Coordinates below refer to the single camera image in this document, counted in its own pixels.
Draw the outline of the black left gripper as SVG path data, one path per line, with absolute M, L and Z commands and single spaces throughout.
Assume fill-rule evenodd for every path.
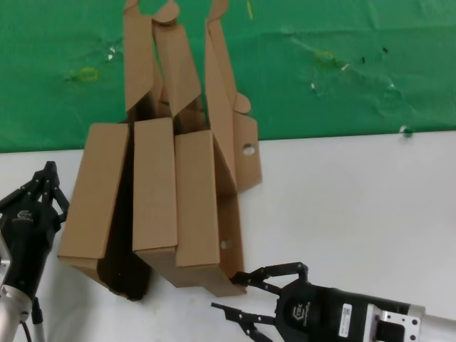
M 54 200 L 61 214 L 52 207 Z M 68 209 L 55 162 L 47 162 L 29 182 L 1 200 L 1 233 L 11 255 L 5 285 L 36 295 L 59 222 L 66 221 Z

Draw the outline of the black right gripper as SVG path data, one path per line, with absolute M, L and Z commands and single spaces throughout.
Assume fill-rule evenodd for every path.
M 237 323 L 256 342 L 272 342 L 256 324 L 276 326 L 284 341 L 362 341 L 367 306 L 375 298 L 308 282 L 309 268 L 301 262 L 265 266 L 252 272 L 238 271 L 232 283 L 253 286 L 280 295 L 272 316 L 246 313 L 211 303 L 224 312 L 227 321 Z M 297 275 L 299 279 L 284 288 L 266 282 L 271 277 Z

